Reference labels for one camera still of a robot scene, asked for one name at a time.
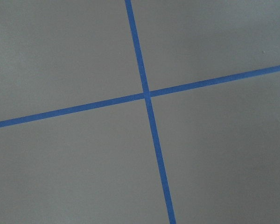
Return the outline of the long blue tape strip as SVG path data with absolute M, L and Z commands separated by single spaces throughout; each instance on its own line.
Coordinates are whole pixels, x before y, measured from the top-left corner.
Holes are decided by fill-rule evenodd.
M 153 144 L 154 144 L 154 150 L 155 150 L 158 170 L 159 170 L 159 174 L 160 174 L 161 185 L 162 185 L 162 190 L 163 190 L 163 194 L 164 194 L 168 219 L 171 224 L 175 224 L 176 223 L 175 212 L 174 212 L 174 207 L 172 204 L 172 198 L 171 198 L 171 194 L 170 194 L 170 188 L 169 188 L 169 184 L 168 184 L 166 168 L 165 168 L 164 159 L 163 159 L 163 155 L 162 155 L 162 149 L 161 149 L 161 144 L 160 144 L 160 140 L 159 140 L 158 129 L 157 129 L 156 121 L 155 121 L 154 110 L 153 110 L 152 100 L 151 100 L 151 96 L 150 96 L 150 90 L 149 90 L 149 85 L 148 85 L 148 81 L 147 81 L 147 75 L 146 75 L 145 65 L 144 65 L 144 61 L 143 61 L 143 56 L 142 56 L 142 52 L 141 52 L 137 26 L 136 26 L 136 22 L 135 22 L 134 13 L 133 13 L 132 2 L 130 0 L 126 0 L 125 5 L 126 5 L 126 11 L 127 11 L 127 16 L 128 16 L 128 20 L 129 20 L 131 35 L 132 35 L 132 39 L 133 39 L 133 46 L 134 46 L 135 56 L 136 56 L 136 60 L 137 60 L 138 71 L 140 74 L 142 91 L 144 94 L 144 100 L 145 100 L 145 105 L 146 105 L 146 109 L 147 109 L 147 116 L 148 116 L 148 120 L 149 120 L 152 140 L 153 140 Z

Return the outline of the crossing blue tape strip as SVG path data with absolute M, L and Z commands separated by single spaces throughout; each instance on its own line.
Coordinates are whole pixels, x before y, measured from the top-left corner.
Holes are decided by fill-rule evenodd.
M 151 91 L 150 96 L 157 97 L 157 96 L 167 95 L 167 94 L 171 94 L 171 93 L 175 93 L 175 92 L 187 91 L 187 90 L 202 88 L 202 87 L 206 87 L 206 86 L 232 82 L 232 81 L 236 81 L 236 80 L 240 80 L 240 79 L 271 74 L 271 73 L 275 73 L 275 72 L 280 72 L 280 65 L 268 67 L 268 68 L 264 68 L 264 69 L 259 69 L 259 70 L 242 72 L 242 73 L 228 75 L 228 76 L 224 76 L 224 77 L 207 79 L 207 80 L 188 83 L 188 84 L 182 84 L 182 85 L 178 85 L 178 86 L 172 86 L 172 87 L 163 88 L 163 89 L 158 89 L 158 90 Z M 42 120 L 42 119 L 63 116 L 63 115 L 67 115 L 67 114 L 77 113 L 77 112 L 83 112 L 83 111 L 97 109 L 97 108 L 111 106 L 111 105 L 122 104 L 122 103 L 126 103 L 126 102 L 132 102 L 132 101 L 136 101 L 136 100 L 140 100 L 140 99 L 144 99 L 144 98 L 145 98 L 144 93 L 138 93 L 138 94 L 128 95 L 128 96 L 124 96 L 124 97 L 112 98 L 112 99 L 93 102 L 93 103 L 89 103 L 89 104 L 77 105 L 77 106 L 53 110 L 53 111 L 49 111 L 49 112 L 33 114 L 33 115 L 29 115 L 29 116 L 24 116 L 24 117 L 8 119 L 8 120 L 0 121 L 0 128 L 6 127 L 6 126 L 14 126 L 14 125 L 18 125 L 18 124 L 28 123 L 28 122 Z

